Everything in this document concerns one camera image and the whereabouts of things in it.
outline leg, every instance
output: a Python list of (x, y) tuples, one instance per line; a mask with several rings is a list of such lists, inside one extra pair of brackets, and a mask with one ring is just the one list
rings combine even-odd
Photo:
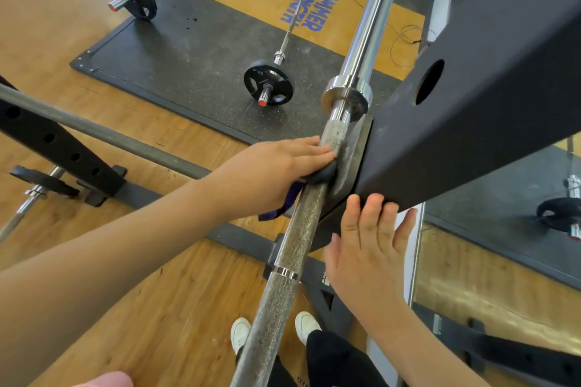
[[(238, 318), (230, 330), (230, 341), (236, 354), (236, 364), (242, 355), (242, 349), (251, 332), (251, 324), (245, 318)], [(268, 379), (267, 387), (297, 387), (293, 377), (282, 365), (280, 356), (274, 360), (272, 372)]]
[(297, 315), (294, 325), (307, 346), (311, 387), (389, 387), (367, 354), (333, 332), (323, 332), (308, 312)]

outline purple strap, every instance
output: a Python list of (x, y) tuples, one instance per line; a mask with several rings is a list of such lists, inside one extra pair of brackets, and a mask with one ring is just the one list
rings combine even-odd
[(258, 221), (264, 222), (265, 220), (274, 220), (277, 217), (283, 215), (288, 210), (288, 208), (293, 206), (296, 197), (299, 195), (303, 188), (304, 182), (293, 182), (289, 188), (289, 192), (287, 193), (287, 197), (285, 198), (285, 203), (283, 206), (278, 210), (273, 210), (269, 211), (268, 213), (258, 215)]

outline yellow mat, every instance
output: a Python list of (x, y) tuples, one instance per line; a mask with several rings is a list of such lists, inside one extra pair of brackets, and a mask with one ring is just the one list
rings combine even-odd
[[(298, 0), (215, 0), (258, 20), (287, 30)], [(367, 0), (305, 0), (293, 34), (345, 55)], [(383, 35), (375, 69), (403, 80), (410, 72), (424, 25), (424, 16), (394, 4)]]

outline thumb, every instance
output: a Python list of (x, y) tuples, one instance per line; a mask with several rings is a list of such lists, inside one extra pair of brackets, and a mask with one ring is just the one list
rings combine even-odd
[(339, 267), (339, 257), (341, 256), (341, 237), (333, 233), (330, 238), (330, 244), (323, 248), (323, 260), (327, 268), (327, 275), (333, 279), (337, 268)]

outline wooden floor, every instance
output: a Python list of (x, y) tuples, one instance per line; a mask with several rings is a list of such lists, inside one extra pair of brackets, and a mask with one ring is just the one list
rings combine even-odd
[[(125, 17), (109, 0), (0, 0), (0, 73), (19, 89), (118, 132), (214, 169), (243, 145), (135, 97), (74, 72), (69, 61)], [(131, 181), (159, 193), (185, 182), (181, 175), (80, 135), (108, 163), (128, 167)], [(0, 220), (8, 220), (27, 188), (8, 176), (15, 164), (49, 165), (0, 137)], [(107, 202), (95, 209), (51, 196), (38, 204), (0, 246), (0, 269), (127, 214)], [(287, 221), (242, 226), (274, 239)], [(143, 281), (73, 345), (35, 387), (68, 387), (122, 369), (137, 387), (227, 386), (234, 371), (229, 328), (252, 319), (264, 281), (262, 266), (202, 241)], [(433, 227), (425, 227), (416, 301), (441, 314), (483, 320), (494, 335), (581, 354), (581, 294)], [(294, 311), (309, 309), (302, 295)], [(364, 336), (355, 333), (361, 345)], [(306, 377), (304, 348), (289, 322), (284, 364)], [(488, 372), (493, 385), (522, 385)]]

